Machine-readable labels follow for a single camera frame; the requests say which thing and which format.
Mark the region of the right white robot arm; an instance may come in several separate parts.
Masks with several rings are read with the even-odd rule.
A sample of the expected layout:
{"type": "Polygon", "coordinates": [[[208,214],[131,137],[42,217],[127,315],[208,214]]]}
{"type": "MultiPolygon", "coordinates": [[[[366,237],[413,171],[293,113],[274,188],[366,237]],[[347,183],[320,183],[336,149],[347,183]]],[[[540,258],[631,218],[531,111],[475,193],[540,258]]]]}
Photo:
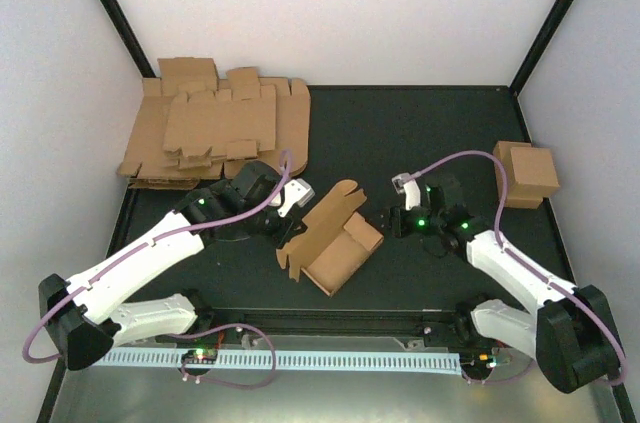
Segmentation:
{"type": "Polygon", "coordinates": [[[472,215],[459,182],[450,175],[419,185],[408,173],[393,177],[403,202],[388,208],[384,228],[395,238],[434,238],[443,255],[455,255],[483,272],[519,305],[476,298],[454,322],[457,339],[479,345],[496,340],[527,355],[547,381],[571,393],[601,379],[621,377],[624,352],[606,296],[546,271],[482,218],[472,215]]]}

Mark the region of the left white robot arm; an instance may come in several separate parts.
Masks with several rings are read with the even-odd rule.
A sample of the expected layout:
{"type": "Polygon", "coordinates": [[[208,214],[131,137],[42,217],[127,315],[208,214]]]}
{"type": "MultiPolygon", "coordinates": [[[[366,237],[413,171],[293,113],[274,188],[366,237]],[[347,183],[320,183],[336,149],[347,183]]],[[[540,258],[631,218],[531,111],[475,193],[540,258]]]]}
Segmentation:
{"type": "Polygon", "coordinates": [[[110,350],[160,335],[207,340],[213,315],[196,297],[177,293],[138,303],[129,297],[217,241],[263,235],[282,248],[305,231],[299,210],[314,196],[286,168],[255,161],[232,179],[189,192],[155,226],[103,262],[68,278],[53,273],[38,286],[41,329],[67,369],[85,369],[110,350]]]}

